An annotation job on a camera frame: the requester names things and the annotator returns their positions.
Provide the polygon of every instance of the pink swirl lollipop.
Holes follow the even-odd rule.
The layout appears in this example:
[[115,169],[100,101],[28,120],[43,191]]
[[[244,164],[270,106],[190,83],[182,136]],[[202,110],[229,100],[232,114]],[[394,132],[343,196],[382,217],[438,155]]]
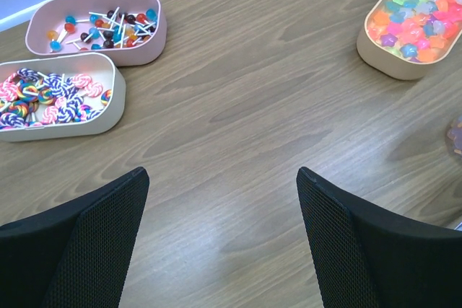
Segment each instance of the pink swirl lollipop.
[[84,95],[88,95],[89,97],[99,97],[103,93],[103,85],[99,82],[90,82],[84,88],[84,94],[80,95],[83,97]]
[[93,82],[93,79],[85,74],[78,74],[71,78],[72,84],[77,88],[85,88],[88,84]]
[[48,106],[42,114],[43,124],[52,124],[58,118],[59,109],[56,106]]
[[56,106],[57,108],[66,106],[66,104],[67,104],[67,99],[66,99],[66,97],[59,97],[59,98],[56,99],[56,101],[55,101],[55,106]]
[[4,82],[0,85],[0,99],[15,101],[17,99],[18,87],[14,83]]

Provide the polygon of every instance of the round lollipop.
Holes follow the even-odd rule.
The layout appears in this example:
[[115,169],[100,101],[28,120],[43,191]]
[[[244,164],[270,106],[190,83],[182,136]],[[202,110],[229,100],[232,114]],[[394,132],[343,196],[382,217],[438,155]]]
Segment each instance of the round lollipop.
[[42,123],[54,124],[58,118],[58,108],[56,106],[48,106],[42,114]]
[[93,79],[86,74],[77,74],[71,78],[71,82],[77,88],[85,88],[90,82],[93,82]]
[[38,102],[44,105],[52,105],[55,102],[55,97],[50,88],[43,88],[38,93]]
[[38,100],[38,89],[33,83],[23,83],[18,88],[17,96],[24,102],[35,102]]
[[110,97],[113,95],[113,90],[108,89],[101,94],[101,103],[106,106],[109,103]]
[[29,105],[23,101],[15,101],[8,107],[8,112],[26,118],[29,114]]
[[14,113],[4,113],[0,116],[0,125],[22,128],[25,124],[24,118]]

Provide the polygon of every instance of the white container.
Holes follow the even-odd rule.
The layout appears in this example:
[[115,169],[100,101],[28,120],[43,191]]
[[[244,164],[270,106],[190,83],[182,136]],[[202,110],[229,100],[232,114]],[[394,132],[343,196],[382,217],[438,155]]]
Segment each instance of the white container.
[[[29,68],[44,74],[51,72],[73,76],[88,74],[93,81],[103,84],[103,90],[112,89],[112,97],[97,117],[79,123],[50,124],[40,127],[14,128],[0,130],[0,140],[8,142],[41,140],[70,136],[92,135],[111,129],[120,119],[125,107],[125,80],[114,63],[101,53],[80,53],[56,58],[32,59],[27,61],[10,61],[0,64],[0,83],[20,68]],[[85,97],[84,103],[94,109],[103,109],[100,97]],[[45,105],[36,112],[37,121]]]

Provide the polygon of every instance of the colorful candy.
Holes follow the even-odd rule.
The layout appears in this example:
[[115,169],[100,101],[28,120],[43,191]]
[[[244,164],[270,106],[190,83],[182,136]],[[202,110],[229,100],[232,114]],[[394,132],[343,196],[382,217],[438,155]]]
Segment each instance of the colorful candy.
[[106,90],[101,94],[101,103],[106,106],[109,103],[110,97],[112,97],[113,91],[111,89]]
[[[148,12],[146,17],[154,20]],[[432,63],[445,54],[461,29],[462,0],[386,0],[372,14],[367,33],[400,58]]]

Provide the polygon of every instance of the wood grain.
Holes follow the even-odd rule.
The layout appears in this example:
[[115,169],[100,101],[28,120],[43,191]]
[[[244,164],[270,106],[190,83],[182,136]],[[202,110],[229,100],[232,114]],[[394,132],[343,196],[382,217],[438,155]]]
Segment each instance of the wood grain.
[[[457,45],[400,82],[357,55],[377,0],[161,0],[164,53],[121,69],[126,111],[100,136],[0,144],[0,224],[139,165],[151,176],[121,307],[321,307],[295,176],[303,165],[397,213],[462,215],[445,143],[462,105]],[[27,25],[2,61],[32,58]]]

